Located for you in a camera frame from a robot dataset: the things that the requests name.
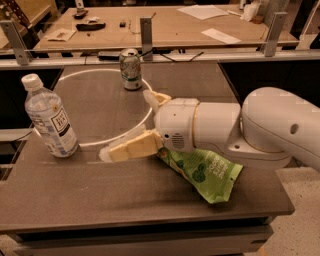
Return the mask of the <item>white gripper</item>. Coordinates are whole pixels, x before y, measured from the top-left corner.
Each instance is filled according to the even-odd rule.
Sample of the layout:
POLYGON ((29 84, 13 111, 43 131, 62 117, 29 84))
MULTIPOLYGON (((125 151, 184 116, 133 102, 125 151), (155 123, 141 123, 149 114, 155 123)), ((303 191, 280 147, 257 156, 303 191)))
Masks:
POLYGON ((193 98, 172 100, 169 95, 151 90, 144 90, 143 96, 156 113, 156 129, 147 130, 145 125, 140 125, 130 130, 100 150, 99 157, 103 162, 123 162, 154 155, 163 144, 171 151, 191 152, 194 149, 193 121, 199 101, 193 98))

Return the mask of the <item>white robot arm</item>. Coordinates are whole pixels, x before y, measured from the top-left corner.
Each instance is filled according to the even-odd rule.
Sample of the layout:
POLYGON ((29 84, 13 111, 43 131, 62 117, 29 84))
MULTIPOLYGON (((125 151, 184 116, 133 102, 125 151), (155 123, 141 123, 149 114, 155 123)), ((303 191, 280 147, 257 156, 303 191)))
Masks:
POLYGON ((143 125, 100 150, 106 163, 171 151, 214 151, 255 168, 278 169, 296 158, 320 171, 320 108, 274 87, 259 88, 242 104, 201 102, 143 92, 154 111, 154 128, 143 125))

